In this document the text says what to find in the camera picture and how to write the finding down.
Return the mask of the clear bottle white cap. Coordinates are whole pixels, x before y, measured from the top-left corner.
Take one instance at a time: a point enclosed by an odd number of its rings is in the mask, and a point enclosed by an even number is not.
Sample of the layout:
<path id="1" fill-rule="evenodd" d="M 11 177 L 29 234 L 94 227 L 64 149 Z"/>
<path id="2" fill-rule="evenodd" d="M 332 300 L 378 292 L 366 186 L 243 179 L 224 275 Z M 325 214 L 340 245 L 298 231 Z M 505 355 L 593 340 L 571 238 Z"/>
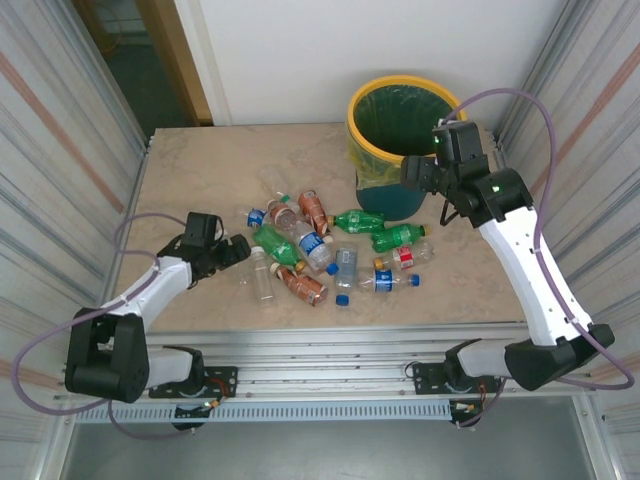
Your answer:
<path id="1" fill-rule="evenodd" d="M 253 287 L 258 304 L 261 307 L 269 307 L 274 303 L 274 291 L 269 270 L 270 261 L 260 246 L 251 248 L 250 261 Z"/>

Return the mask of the clear crushed plastic bottle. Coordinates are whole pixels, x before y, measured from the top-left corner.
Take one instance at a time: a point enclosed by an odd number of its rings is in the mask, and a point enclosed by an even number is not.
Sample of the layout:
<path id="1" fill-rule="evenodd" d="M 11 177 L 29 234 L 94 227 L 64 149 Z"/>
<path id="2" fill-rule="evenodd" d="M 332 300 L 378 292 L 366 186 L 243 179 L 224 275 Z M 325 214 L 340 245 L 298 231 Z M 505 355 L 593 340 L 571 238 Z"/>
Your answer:
<path id="1" fill-rule="evenodd" d="M 259 181 L 272 199 L 282 203 L 291 203 L 291 186 L 277 166 L 267 165 L 258 173 Z"/>

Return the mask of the soda water bottle pale label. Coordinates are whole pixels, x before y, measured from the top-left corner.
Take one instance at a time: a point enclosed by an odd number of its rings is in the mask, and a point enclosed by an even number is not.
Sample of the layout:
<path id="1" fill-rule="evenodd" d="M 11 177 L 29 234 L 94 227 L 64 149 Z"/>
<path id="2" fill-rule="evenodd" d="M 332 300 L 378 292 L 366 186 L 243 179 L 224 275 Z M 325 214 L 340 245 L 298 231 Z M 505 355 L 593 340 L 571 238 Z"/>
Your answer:
<path id="1" fill-rule="evenodd" d="M 338 290 L 349 290 L 357 283 L 358 247 L 354 243 L 342 242 L 335 252 L 338 272 L 334 276 Z"/>

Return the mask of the brown coffee bottle cream cap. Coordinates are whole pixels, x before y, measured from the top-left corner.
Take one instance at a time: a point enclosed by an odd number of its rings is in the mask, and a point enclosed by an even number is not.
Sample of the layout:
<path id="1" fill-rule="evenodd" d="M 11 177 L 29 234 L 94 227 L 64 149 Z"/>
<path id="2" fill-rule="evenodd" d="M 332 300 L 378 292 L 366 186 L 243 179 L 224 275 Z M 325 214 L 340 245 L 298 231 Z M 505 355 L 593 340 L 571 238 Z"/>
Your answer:
<path id="1" fill-rule="evenodd" d="M 272 223 L 283 231 L 292 230 L 299 221 L 294 210 L 280 200 L 270 200 L 267 204 L 267 213 Z"/>
<path id="2" fill-rule="evenodd" d="M 269 271 L 296 297 L 311 306 L 317 306 L 327 298 L 327 287 L 308 275 L 300 275 L 276 262 L 271 264 Z"/>

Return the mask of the corrugated translucent side panel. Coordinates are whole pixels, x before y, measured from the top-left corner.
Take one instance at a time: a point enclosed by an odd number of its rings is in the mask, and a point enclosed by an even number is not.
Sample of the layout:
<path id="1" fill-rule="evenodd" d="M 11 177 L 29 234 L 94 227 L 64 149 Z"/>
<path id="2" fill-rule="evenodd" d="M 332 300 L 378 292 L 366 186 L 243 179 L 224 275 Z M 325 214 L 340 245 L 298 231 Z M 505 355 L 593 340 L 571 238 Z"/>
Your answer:
<path id="1" fill-rule="evenodd" d="M 583 308 L 615 335 L 635 385 L 596 360 L 599 409 L 625 480 L 640 480 L 640 0 L 567 0 L 525 81 L 552 116 L 558 166 L 536 107 L 516 101 L 499 139 L 534 196 L 553 194 L 544 236 Z"/>
<path id="2" fill-rule="evenodd" d="M 145 137 L 71 0 L 0 0 L 0 480 L 39 472 L 66 359 L 58 326 L 104 300 Z"/>

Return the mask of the clear bottle red label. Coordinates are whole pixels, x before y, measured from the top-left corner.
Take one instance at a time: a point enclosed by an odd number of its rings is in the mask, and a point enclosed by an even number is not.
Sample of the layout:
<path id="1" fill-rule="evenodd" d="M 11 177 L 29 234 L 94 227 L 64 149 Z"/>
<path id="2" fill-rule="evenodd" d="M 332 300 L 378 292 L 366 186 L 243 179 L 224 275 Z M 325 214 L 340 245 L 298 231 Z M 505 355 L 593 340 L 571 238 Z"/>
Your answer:
<path id="1" fill-rule="evenodd" d="M 434 256 L 433 246 L 428 241 L 419 241 L 413 245 L 396 247 L 373 260 L 377 270 L 408 270 L 427 264 Z"/>

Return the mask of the crushed brown coffee bottle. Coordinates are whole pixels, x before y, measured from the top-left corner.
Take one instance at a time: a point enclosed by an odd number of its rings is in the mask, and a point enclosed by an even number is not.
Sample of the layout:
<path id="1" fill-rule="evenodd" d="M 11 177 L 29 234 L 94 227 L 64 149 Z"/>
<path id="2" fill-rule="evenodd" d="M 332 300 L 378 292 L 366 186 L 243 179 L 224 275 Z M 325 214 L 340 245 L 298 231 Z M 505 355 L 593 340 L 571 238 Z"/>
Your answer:
<path id="1" fill-rule="evenodd" d="M 325 243 L 331 244 L 334 239 L 329 230 L 327 215 L 319 196 L 314 190 L 305 190 L 298 197 L 298 205 L 307 222 Z"/>

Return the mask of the aluminium rail frame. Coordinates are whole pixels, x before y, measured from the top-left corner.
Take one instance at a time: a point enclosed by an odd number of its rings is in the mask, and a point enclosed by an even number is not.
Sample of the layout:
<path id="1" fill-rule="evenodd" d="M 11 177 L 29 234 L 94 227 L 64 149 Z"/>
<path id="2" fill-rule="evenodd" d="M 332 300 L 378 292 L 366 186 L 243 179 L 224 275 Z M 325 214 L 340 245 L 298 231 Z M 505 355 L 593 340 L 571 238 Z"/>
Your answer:
<path id="1" fill-rule="evenodd" d="M 151 347 L 200 350 L 209 366 L 238 369 L 238 398 L 392 398 L 411 396 L 412 361 L 441 362 L 470 339 L 521 340 L 517 323 L 324 329 L 153 332 Z"/>

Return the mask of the wooden door frame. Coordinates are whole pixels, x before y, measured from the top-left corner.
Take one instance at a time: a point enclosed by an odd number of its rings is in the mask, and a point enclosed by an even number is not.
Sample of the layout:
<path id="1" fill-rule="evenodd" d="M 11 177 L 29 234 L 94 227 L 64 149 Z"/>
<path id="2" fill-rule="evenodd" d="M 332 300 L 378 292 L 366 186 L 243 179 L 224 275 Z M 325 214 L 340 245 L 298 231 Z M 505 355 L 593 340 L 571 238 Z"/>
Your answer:
<path id="1" fill-rule="evenodd" d="M 175 0 L 135 0 L 142 22 L 191 126 L 213 126 Z"/>

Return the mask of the Pepsi-logo water bottle blue cap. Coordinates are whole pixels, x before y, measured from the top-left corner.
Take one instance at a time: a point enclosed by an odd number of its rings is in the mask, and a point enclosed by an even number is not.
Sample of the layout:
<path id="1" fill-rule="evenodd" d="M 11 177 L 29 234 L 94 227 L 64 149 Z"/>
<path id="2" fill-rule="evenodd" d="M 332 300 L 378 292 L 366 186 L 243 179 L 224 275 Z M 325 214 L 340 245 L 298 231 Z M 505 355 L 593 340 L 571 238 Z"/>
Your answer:
<path id="1" fill-rule="evenodd" d="M 393 269 L 360 268 L 356 288 L 370 293 L 390 293 L 404 288 L 415 288 L 421 283 L 418 274 Z"/>

